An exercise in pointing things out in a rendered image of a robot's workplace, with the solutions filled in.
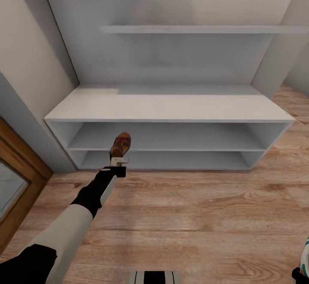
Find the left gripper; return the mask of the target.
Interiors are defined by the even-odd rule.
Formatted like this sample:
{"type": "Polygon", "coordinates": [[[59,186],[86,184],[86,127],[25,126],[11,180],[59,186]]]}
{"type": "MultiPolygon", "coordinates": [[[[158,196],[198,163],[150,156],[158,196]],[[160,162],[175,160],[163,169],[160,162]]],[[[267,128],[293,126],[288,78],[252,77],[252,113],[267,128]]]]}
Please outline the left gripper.
{"type": "Polygon", "coordinates": [[[117,171],[117,178],[119,177],[124,177],[126,176],[126,170],[127,168],[124,166],[118,166],[118,167],[112,167],[113,169],[115,169],[117,171]]]}

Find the sandal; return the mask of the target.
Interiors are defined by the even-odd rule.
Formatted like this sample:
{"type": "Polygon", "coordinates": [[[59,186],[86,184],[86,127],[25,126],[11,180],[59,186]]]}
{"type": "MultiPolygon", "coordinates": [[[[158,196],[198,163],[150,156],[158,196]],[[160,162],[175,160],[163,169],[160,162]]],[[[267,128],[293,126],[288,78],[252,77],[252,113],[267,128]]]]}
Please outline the sandal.
{"type": "MultiPolygon", "coordinates": [[[[110,161],[113,157],[123,157],[130,149],[131,138],[130,135],[126,132],[121,133],[116,137],[112,150],[110,151],[110,161]]],[[[118,163],[118,166],[122,166],[121,163],[118,163]]]]}

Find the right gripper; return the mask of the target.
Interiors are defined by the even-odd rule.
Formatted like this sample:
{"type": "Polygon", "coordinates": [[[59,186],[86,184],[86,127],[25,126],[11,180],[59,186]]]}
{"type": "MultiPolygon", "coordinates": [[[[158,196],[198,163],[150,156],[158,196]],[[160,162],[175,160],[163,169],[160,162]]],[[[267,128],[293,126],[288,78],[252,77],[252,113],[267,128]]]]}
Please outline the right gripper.
{"type": "Polygon", "coordinates": [[[296,284],[309,284],[309,278],[300,273],[299,267],[293,270],[292,277],[296,280],[296,284]]]}

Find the robot trunk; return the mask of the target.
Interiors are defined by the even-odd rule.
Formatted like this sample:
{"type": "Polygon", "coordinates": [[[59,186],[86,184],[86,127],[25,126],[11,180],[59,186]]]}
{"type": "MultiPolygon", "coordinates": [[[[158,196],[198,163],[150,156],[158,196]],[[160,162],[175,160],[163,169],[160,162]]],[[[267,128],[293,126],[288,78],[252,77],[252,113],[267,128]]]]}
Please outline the robot trunk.
{"type": "Polygon", "coordinates": [[[127,284],[182,284],[178,271],[131,271],[127,284]]]}

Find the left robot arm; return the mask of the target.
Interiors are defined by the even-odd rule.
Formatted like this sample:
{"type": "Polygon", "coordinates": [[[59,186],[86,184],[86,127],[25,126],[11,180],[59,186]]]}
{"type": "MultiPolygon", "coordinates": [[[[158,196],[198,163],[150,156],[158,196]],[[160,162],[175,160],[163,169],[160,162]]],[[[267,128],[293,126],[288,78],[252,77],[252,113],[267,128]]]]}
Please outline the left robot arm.
{"type": "Polygon", "coordinates": [[[0,264],[0,284],[61,284],[90,224],[116,185],[126,176],[126,157],[113,157],[99,169],[71,205],[33,239],[17,257],[0,264]]]}

